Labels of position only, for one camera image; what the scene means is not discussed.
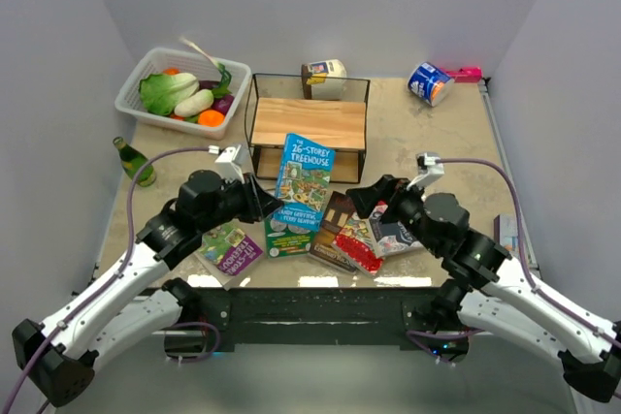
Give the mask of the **dark Edward Tulane book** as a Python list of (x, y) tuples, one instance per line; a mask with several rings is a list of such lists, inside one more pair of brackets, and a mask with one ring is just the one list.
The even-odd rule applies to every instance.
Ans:
[(324, 209), (319, 231), (310, 243), (310, 256), (314, 260), (340, 272), (356, 271), (356, 268), (333, 246), (333, 241), (353, 211), (353, 203), (344, 193), (338, 191), (332, 193)]

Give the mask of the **blue 26-storey treehouse book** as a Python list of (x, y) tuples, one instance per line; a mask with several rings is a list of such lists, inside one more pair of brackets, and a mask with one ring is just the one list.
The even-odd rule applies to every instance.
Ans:
[(274, 219), (289, 226), (318, 232), (336, 151), (301, 135), (285, 137), (276, 197), (284, 202)]

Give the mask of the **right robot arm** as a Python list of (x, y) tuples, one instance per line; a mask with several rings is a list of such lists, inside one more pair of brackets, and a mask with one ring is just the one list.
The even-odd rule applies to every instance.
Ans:
[(418, 317), (434, 330), (464, 325), (502, 337), (559, 362), (575, 391), (606, 403), (619, 397), (620, 325), (572, 303), (531, 275), (504, 247), (470, 225), (450, 193), (425, 194), (405, 178), (382, 176), (347, 190), (361, 218), (385, 204), (382, 219), (399, 222), (449, 277)]

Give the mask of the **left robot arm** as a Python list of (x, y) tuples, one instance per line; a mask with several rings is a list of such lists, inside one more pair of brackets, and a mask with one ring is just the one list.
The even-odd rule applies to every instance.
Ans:
[(252, 174), (190, 175), (178, 195), (152, 217), (129, 244), (115, 268), (41, 322), (24, 319), (12, 331), (21, 380), (30, 380), (54, 407), (88, 387), (104, 363), (157, 330), (194, 327), (201, 305), (184, 281), (132, 301), (172, 271), (202, 244), (202, 236), (232, 220), (257, 223), (283, 206)]

